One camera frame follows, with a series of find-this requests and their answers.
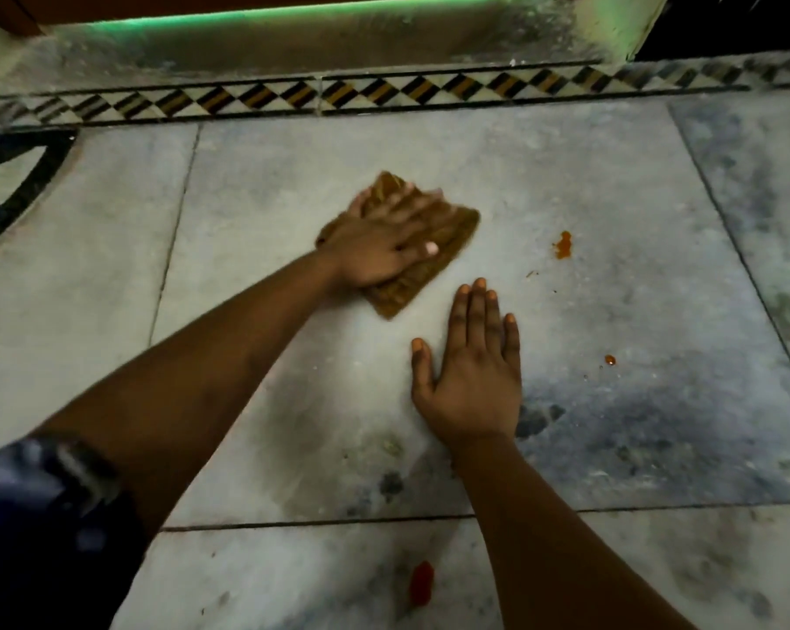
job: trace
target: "tile grout line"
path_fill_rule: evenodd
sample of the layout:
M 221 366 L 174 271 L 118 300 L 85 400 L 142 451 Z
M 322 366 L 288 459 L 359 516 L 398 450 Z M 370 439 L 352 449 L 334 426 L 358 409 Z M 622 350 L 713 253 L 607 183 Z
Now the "tile grout line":
M 182 181 L 182 193 L 179 196 L 179 208 L 177 209 L 177 220 L 173 224 L 173 233 L 171 234 L 171 243 L 168 246 L 168 256 L 165 260 L 165 271 L 161 276 L 161 284 L 159 285 L 159 296 L 156 300 L 156 310 L 153 312 L 153 322 L 150 323 L 150 335 L 147 337 L 147 347 L 153 344 L 153 334 L 156 333 L 156 323 L 159 319 L 159 308 L 161 307 L 161 297 L 165 293 L 165 285 L 168 284 L 168 272 L 171 268 L 171 259 L 173 257 L 173 246 L 177 242 L 177 235 L 179 234 L 179 223 L 182 221 L 182 209 L 185 207 L 185 195 L 188 192 L 188 186 L 191 182 L 191 171 L 193 170 L 193 161 L 197 157 L 197 146 L 199 145 L 200 135 L 203 133 L 203 125 L 197 126 L 197 133 L 193 138 L 193 146 L 191 147 L 191 158 L 189 159 L 188 169 L 185 170 L 185 179 Z
M 687 504 L 663 507 L 615 507 L 615 508 L 586 508 L 575 510 L 579 515 L 590 515 L 594 513 L 635 513 L 635 512 L 666 512 L 666 511 L 704 511 L 707 509 L 727 509 L 727 508 L 782 508 L 790 507 L 790 501 L 773 502 L 768 504 L 733 503 L 733 504 Z M 343 526 L 347 524 L 396 524 L 410 522 L 463 522 L 474 520 L 476 515 L 468 513 L 465 515 L 429 515 L 411 518 L 367 518 L 367 519 L 329 519 L 311 521 L 268 521 L 262 523 L 238 523 L 238 524 L 195 524 L 193 526 L 166 526 L 160 532 L 212 532 L 212 531 L 238 531 L 238 530 L 261 530 L 261 529 L 308 529 L 321 528 L 326 526 Z
M 690 160 L 692 160 L 692 166 L 696 169 L 698 173 L 699 179 L 702 181 L 702 185 L 704 186 L 704 191 L 707 193 L 707 196 L 710 198 L 710 202 L 713 203 L 713 207 L 716 209 L 716 213 L 718 214 L 719 219 L 722 221 L 722 227 L 727 234 L 727 237 L 730 239 L 731 245 L 734 246 L 734 251 L 736 252 L 737 256 L 739 257 L 739 262 L 745 268 L 745 274 L 748 275 L 748 280 L 750 280 L 751 286 L 754 288 L 756 292 L 757 298 L 759 299 L 759 304 L 762 305 L 763 311 L 766 313 L 769 322 L 771 323 L 771 327 L 774 328 L 774 333 L 777 336 L 777 339 L 780 340 L 780 345 L 783 348 L 783 353 L 786 354 L 786 357 L 789 359 L 790 364 L 790 351 L 789 346 L 786 343 L 786 340 L 783 338 L 782 334 L 780 333 L 780 329 L 777 327 L 777 323 L 774 320 L 774 317 L 771 316 L 771 311 L 766 304 L 766 299 L 762 295 L 762 291 L 759 290 L 757 285 L 756 279 L 754 275 L 751 273 L 751 269 L 748 266 L 748 263 L 745 261 L 745 254 L 743 250 L 739 247 L 739 244 L 736 242 L 736 237 L 730 230 L 730 226 L 727 224 L 727 220 L 724 217 L 724 213 L 722 212 L 722 208 L 719 207 L 718 202 L 716 201 L 716 197 L 713 194 L 713 189 L 710 186 L 710 182 L 707 180 L 704 171 L 702 170 L 701 166 L 698 164 L 695 156 L 692 153 L 692 148 L 690 147 L 689 142 L 686 139 L 683 129 L 681 125 L 678 123 L 678 120 L 675 118 L 675 114 L 672 112 L 672 102 L 666 102 L 666 111 L 669 113 L 670 119 L 672 119 L 673 124 L 675 125 L 675 130 L 678 131 L 678 134 L 681 137 L 681 141 L 686 148 L 686 152 L 690 155 Z

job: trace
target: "dark blue sleeve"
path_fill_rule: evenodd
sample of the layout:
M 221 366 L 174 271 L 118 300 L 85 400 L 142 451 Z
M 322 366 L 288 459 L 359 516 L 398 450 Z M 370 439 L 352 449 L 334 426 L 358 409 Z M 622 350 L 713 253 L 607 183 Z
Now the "dark blue sleeve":
M 146 547 L 129 493 L 94 451 L 59 437 L 0 449 L 0 627 L 109 627 Z

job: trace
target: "marble tile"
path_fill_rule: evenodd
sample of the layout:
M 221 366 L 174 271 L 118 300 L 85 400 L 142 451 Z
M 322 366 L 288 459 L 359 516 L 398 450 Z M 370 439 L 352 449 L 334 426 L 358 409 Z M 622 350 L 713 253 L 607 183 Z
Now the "marble tile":
M 672 112 L 790 354 L 790 92 Z
M 790 628 L 790 506 L 588 513 L 699 628 Z M 410 610 L 414 566 L 433 599 Z M 113 628 L 499 628 L 476 521 L 163 533 Z
M 381 168 L 479 208 L 471 245 L 392 322 L 320 310 L 170 525 L 468 512 L 409 341 L 440 355 L 480 275 L 523 332 L 520 448 L 575 508 L 790 501 L 790 363 L 662 101 L 207 125 L 154 340 L 308 252 Z
M 0 238 L 0 445 L 147 347 L 196 134 L 83 133 Z

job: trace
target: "green led strip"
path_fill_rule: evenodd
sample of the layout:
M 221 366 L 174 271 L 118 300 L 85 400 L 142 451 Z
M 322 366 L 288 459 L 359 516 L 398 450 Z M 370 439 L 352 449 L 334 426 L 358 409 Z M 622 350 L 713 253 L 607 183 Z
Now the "green led strip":
M 264 8 L 254 10 L 225 10 L 218 13 L 201 13 L 197 15 L 169 15 L 165 17 L 137 17 L 128 20 L 96 21 L 96 28 L 133 28 L 155 26 L 171 26 L 176 24 L 204 23 L 230 19 L 246 19 L 258 21 L 267 18 L 293 17 L 322 12 L 354 12 L 354 11 L 403 11 L 405 7 L 432 6 L 454 4 L 473 4 L 486 0 L 365 0 L 356 2 L 336 2 L 332 4 L 312 4 L 302 7 Z

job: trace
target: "red stain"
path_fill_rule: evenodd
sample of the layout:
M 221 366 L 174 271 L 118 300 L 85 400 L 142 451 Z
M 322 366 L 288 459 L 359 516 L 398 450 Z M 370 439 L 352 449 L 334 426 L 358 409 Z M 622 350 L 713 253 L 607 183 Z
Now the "red stain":
M 554 242 L 553 247 L 556 248 L 556 258 L 558 260 L 567 259 L 570 257 L 570 250 L 573 247 L 573 242 L 571 239 L 573 235 L 567 232 L 561 232 L 561 240 L 559 242 Z
M 435 570 L 429 561 L 423 561 L 413 569 L 409 580 L 409 601 L 413 606 L 421 607 L 430 603 L 434 575 Z

